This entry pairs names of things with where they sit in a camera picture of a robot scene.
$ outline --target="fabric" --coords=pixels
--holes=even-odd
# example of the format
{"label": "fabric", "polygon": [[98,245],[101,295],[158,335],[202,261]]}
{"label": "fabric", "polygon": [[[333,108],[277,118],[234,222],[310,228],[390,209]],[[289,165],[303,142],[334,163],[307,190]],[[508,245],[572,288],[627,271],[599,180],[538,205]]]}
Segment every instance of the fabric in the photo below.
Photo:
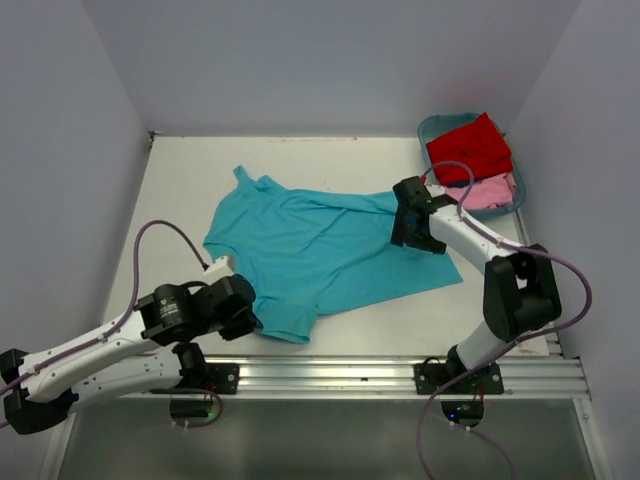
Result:
{"label": "fabric", "polygon": [[389,243],[392,192],[287,190],[242,167],[234,173],[238,186],[218,205],[204,246],[212,258],[236,258],[265,335],[307,343],[318,315],[462,281],[448,255]]}
{"label": "fabric", "polygon": [[[432,165],[457,160],[471,168],[476,180],[513,170],[511,149],[486,113],[427,143],[427,151]],[[469,181],[467,172],[454,165],[436,168],[434,173],[445,186]]]}
{"label": "fabric", "polygon": [[[471,187],[469,196],[462,205],[467,210],[482,210],[486,208],[497,208],[511,205],[513,203],[513,193],[511,185],[507,181],[507,176],[511,174],[496,175],[485,178]],[[467,190],[464,188],[448,188],[444,191],[455,200],[460,200]]]}

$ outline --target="cable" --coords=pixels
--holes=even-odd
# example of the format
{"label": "cable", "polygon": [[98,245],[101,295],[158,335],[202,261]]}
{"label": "cable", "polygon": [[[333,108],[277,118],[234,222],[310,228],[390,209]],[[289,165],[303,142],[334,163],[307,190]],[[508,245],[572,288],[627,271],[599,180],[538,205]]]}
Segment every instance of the cable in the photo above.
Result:
{"label": "cable", "polygon": [[[580,282],[582,282],[582,285],[583,285],[584,291],[585,291],[585,303],[584,303],[584,306],[582,307],[582,310],[580,310],[580,312],[578,312],[578,314],[575,317],[573,317],[571,320],[569,320],[569,321],[567,321],[567,322],[565,322],[565,323],[563,323],[561,325],[553,326],[553,327],[550,327],[550,328],[546,328],[546,329],[540,330],[538,332],[534,332],[534,333],[529,333],[527,335],[523,335],[523,336],[519,337],[517,340],[514,340],[514,341],[512,341],[510,343],[507,343],[505,345],[505,347],[502,350],[500,350],[498,353],[492,355],[488,359],[485,359],[484,362],[482,362],[479,365],[473,367],[472,369],[467,370],[463,374],[458,375],[457,377],[455,377],[452,380],[448,381],[447,383],[445,383],[444,385],[442,385],[441,387],[436,389],[436,391],[431,394],[431,396],[429,397],[429,399],[425,403],[424,407],[422,407],[422,410],[420,411],[420,416],[418,417],[418,427],[416,429],[416,448],[418,449],[418,457],[420,459],[420,463],[422,464],[422,468],[423,468],[424,472],[427,474],[427,476],[429,478],[431,478],[432,480],[436,480],[436,476],[431,471],[431,468],[429,467],[429,465],[427,463],[427,460],[426,460],[426,458],[424,456],[424,446],[423,446],[423,442],[422,442],[422,427],[423,427],[424,420],[425,420],[425,417],[427,415],[427,412],[429,411],[429,408],[431,408],[431,405],[433,405],[433,402],[436,399],[436,397],[438,395],[442,394],[443,392],[445,392],[447,389],[449,389],[450,387],[452,387],[456,383],[460,382],[461,380],[464,380],[465,378],[470,377],[471,375],[473,375],[474,373],[478,372],[479,370],[482,370],[486,366],[491,365],[496,360],[498,360],[500,357],[502,357],[503,355],[505,355],[509,351],[511,351],[511,349],[513,347],[515,347],[517,343],[525,342],[527,340],[531,340],[533,338],[541,337],[541,336],[547,335],[549,333],[556,333],[556,332],[559,332],[561,330],[564,330],[566,328],[569,328],[569,327],[575,325],[576,323],[578,323],[580,320],[582,320],[586,316],[587,312],[589,311],[589,309],[591,308],[591,305],[593,303],[593,292],[591,290],[591,285],[589,284],[589,281],[587,280],[587,277],[584,275],[584,273],[582,273],[578,269],[578,267],[576,267],[572,263],[570,263],[570,262],[568,262],[568,261],[566,261],[566,260],[564,260],[564,259],[562,259],[560,257],[557,257],[557,256],[555,256],[553,254],[550,254],[550,253],[547,253],[547,252],[543,252],[541,250],[534,250],[534,249],[527,248],[527,247],[521,247],[521,246],[518,246],[518,245],[512,245],[510,243],[500,242],[493,235],[491,235],[490,233],[486,232],[484,229],[482,229],[481,227],[477,226],[474,222],[472,222],[471,220],[469,220],[467,218],[467,215],[462,212],[462,205],[463,205],[464,201],[466,200],[466,198],[469,196],[469,193],[471,192],[471,187],[473,186],[473,183],[474,183],[473,172],[471,171],[471,169],[467,165],[465,165],[464,163],[461,163],[461,162],[457,162],[455,160],[446,160],[446,161],[443,161],[443,162],[439,162],[437,165],[429,167],[429,169],[427,169],[427,171],[424,173],[423,178],[426,178],[426,176],[435,167],[439,167],[439,166],[442,166],[442,165],[455,165],[455,166],[464,168],[466,170],[466,172],[468,173],[468,175],[469,175],[469,185],[468,185],[467,189],[465,190],[464,194],[462,195],[462,197],[460,198],[460,201],[458,202],[458,206],[457,206],[458,217],[465,223],[465,225],[470,227],[474,232],[478,233],[479,235],[481,235],[486,240],[488,240],[488,241],[490,241],[490,242],[492,242],[492,243],[494,243],[496,245],[500,245],[500,246],[502,246],[503,248],[505,248],[507,250],[512,250],[512,251],[516,251],[516,252],[520,252],[520,253],[525,253],[525,254],[528,254],[528,255],[535,255],[535,256],[538,256],[538,257],[546,258],[548,260],[551,260],[553,262],[559,263],[560,265],[568,268],[569,270],[571,270],[578,277],[578,279],[580,279]],[[505,457],[505,459],[507,460],[507,463],[509,464],[509,471],[510,471],[511,480],[516,480],[517,479],[517,474],[516,474],[515,464],[513,462],[513,459],[507,453],[506,449],[504,447],[502,447],[496,440],[491,438],[486,433],[483,433],[483,432],[480,432],[480,431],[476,431],[476,430],[471,430],[471,432],[476,434],[477,436],[485,439],[486,441],[492,443],[496,447],[496,449],[498,449],[500,451],[500,453]]]}
{"label": "cable", "polygon": [[203,394],[203,395],[209,395],[212,399],[215,399],[216,402],[218,403],[218,413],[214,416],[214,417],[210,417],[209,419],[207,419],[204,422],[197,422],[197,423],[189,423],[188,421],[185,421],[182,425],[180,425],[178,422],[176,422],[177,425],[180,425],[181,427],[187,428],[187,429],[192,429],[192,428],[202,428],[202,427],[208,427],[209,425],[217,422],[220,417],[222,416],[222,411],[224,410],[224,403],[222,402],[222,398],[220,398],[220,396],[215,393],[212,390],[205,390],[204,388],[167,388],[162,390],[162,393],[168,393],[168,394],[184,394],[184,393],[192,393],[192,394]]}
{"label": "cable", "polygon": [[[182,239],[187,243],[187,245],[189,245],[189,248],[191,248],[191,251],[200,262],[200,265],[202,266],[202,268],[206,270],[209,267],[209,265],[202,258],[202,255],[200,255],[200,253],[196,249],[196,246],[193,244],[191,239],[187,236],[186,233],[184,233],[184,231],[182,231],[180,227],[166,220],[151,220],[150,222],[145,223],[142,226],[142,228],[140,228],[140,230],[138,231],[135,241],[133,242],[133,288],[131,291],[131,298],[129,300],[129,305],[127,305],[127,308],[122,314],[122,317],[120,317],[120,320],[118,320],[113,326],[111,326],[111,328],[109,328],[106,332],[104,332],[105,339],[109,338],[114,333],[116,333],[126,323],[126,321],[131,316],[131,313],[133,313],[133,309],[136,305],[136,301],[138,300],[138,288],[140,286],[140,262],[139,262],[140,242],[142,241],[142,236],[144,235],[144,233],[154,225],[164,225],[165,227],[169,227],[174,231],[176,231],[182,237]],[[50,358],[47,358],[45,361],[33,366],[35,374],[37,374],[43,368],[46,368],[49,365],[62,360],[63,358],[67,358],[68,356],[73,355],[74,353],[78,353],[78,352],[81,352],[82,350],[92,347],[97,343],[100,343],[100,340],[98,338],[92,338],[91,340],[88,340],[84,343],[81,343],[63,352],[60,352]],[[0,396],[18,387],[23,381],[32,377],[33,375],[34,374],[31,372],[23,373],[12,382],[9,382],[7,386],[0,389]]]}

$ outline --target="plastic basket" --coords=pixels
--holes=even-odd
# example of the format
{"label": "plastic basket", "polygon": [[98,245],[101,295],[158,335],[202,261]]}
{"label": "plastic basket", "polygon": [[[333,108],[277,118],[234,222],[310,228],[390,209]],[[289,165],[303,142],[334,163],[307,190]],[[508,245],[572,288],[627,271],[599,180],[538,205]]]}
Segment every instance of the plastic basket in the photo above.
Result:
{"label": "plastic basket", "polygon": [[[468,123],[473,122],[476,118],[478,118],[478,116],[479,115],[477,113],[462,113],[459,115],[434,115],[422,121],[422,123],[418,127],[418,140],[420,141],[420,151],[422,152],[422,157],[424,158],[424,163],[427,168],[431,166],[431,159],[429,158],[429,153],[427,152],[427,143],[439,137],[440,135],[444,135],[445,133],[450,132],[455,128],[462,127],[463,125],[467,125]],[[506,207],[486,208],[483,210],[469,210],[469,213],[478,220],[495,218],[513,213],[522,206],[525,199],[527,198],[527,189],[524,186],[524,181],[522,180],[520,171],[518,170],[513,157],[511,158],[511,160],[513,161],[513,179],[515,180],[517,186],[516,193],[513,196],[513,203],[511,205],[507,205]],[[429,179],[433,183],[438,183],[438,180],[433,172],[429,174]]]}

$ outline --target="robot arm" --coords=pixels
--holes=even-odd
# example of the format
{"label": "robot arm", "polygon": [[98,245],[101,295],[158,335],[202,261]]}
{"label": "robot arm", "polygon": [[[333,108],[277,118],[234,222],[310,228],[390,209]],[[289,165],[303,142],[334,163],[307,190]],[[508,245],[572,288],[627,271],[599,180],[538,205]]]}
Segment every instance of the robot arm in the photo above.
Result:
{"label": "robot arm", "polygon": [[[98,400],[176,386],[203,388],[208,378],[204,356],[196,344],[186,342],[215,331],[232,340],[260,327],[251,308],[255,292],[234,274],[232,264],[231,257],[221,257],[202,281],[161,285],[138,300],[112,335],[107,332],[117,320],[51,350],[27,354],[12,349],[0,355],[0,374],[8,384],[24,378],[4,398],[9,424],[18,433],[34,433]],[[96,338],[94,345],[80,348]],[[129,359],[176,342],[173,350]],[[55,356],[61,358],[45,363]]]}
{"label": "robot arm", "polygon": [[[391,243],[436,254],[443,254],[449,245],[484,275],[484,321],[449,351],[447,370],[454,378],[481,365],[520,335],[557,319],[560,298],[548,259],[509,249],[510,245],[521,245],[505,241],[464,210],[463,221],[457,202],[445,195],[442,187],[430,188],[432,192],[419,177],[394,186],[398,210]],[[498,245],[477,230],[498,239]],[[530,248],[544,250],[539,245]]]}

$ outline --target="blue t-shirt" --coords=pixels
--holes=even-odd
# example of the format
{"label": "blue t-shirt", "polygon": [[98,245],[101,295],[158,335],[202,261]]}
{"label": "blue t-shirt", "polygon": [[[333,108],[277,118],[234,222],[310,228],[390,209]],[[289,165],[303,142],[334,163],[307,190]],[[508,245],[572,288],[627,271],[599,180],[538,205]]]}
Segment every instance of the blue t-shirt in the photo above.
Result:
{"label": "blue t-shirt", "polygon": [[462,281],[449,255],[391,245],[392,192],[287,190],[234,170],[204,246],[231,254],[256,291],[261,333],[308,343],[318,315],[344,312]]}

